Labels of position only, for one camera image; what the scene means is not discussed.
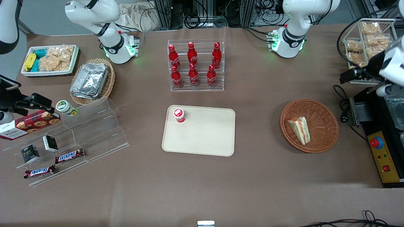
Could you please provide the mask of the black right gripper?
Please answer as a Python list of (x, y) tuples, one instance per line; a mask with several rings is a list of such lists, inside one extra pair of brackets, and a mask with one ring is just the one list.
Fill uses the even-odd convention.
[(21, 116), (27, 116), (30, 107), (40, 109), (47, 112), (52, 112), (52, 101), (38, 93), (33, 93), (31, 96), (23, 94), (1, 94), (0, 95), (0, 110), (2, 112), (16, 113)]

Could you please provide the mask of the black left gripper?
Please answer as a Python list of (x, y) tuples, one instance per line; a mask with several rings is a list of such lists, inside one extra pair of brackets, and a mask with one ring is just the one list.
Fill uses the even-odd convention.
[(379, 74), (384, 62), (384, 57), (373, 57), (365, 64), (358, 63), (358, 68), (349, 69), (340, 74), (340, 84), (348, 83), (356, 79), (376, 79), (384, 82), (385, 79)]

